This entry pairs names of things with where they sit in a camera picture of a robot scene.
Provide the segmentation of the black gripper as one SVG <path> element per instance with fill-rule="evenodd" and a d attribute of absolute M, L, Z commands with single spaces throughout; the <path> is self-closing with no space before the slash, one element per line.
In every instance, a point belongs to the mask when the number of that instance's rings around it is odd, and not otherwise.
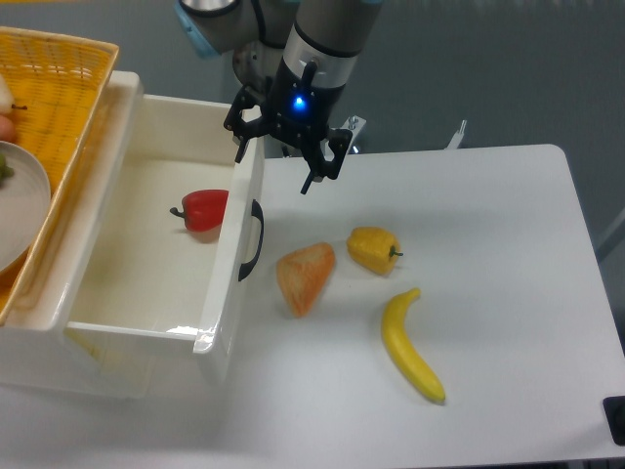
<path fill-rule="evenodd" d="M 346 83 L 337 83 L 322 68 L 322 64 L 310 59 L 289 64 L 281 60 L 268 94 L 270 116 L 275 119 L 274 136 L 280 141 L 300 149 L 309 165 L 300 193 L 306 194 L 313 182 L 324 178 L 337 180 L 345 157 L 351 146 L 353 132 L 349 129 L 329 127 L 333 107 L 343 94 Z M 246 121 L 244 112 L 257 108 L 258 117 Z M 240 163 L 250 140 L 268 133 L 265 104 L 249 85 L 237 92 L 224 121 L 224 127 L 238 141 L 234 161 Z M 325 156 L 322 144 L 326 142 L 333 155 Z"/>

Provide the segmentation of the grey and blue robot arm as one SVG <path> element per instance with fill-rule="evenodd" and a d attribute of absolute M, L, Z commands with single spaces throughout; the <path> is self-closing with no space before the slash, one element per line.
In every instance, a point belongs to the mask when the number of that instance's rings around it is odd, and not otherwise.
<path fill-rule="evenodd" d="M 178 1 L 201 57 L 226 52 L 241 87 L 224 122 L 248 143 L 271 136 L 309 166 L 302 189 L 338 178 L 353 132 L 329 124 L 379 15 L 379 1 Z"/>

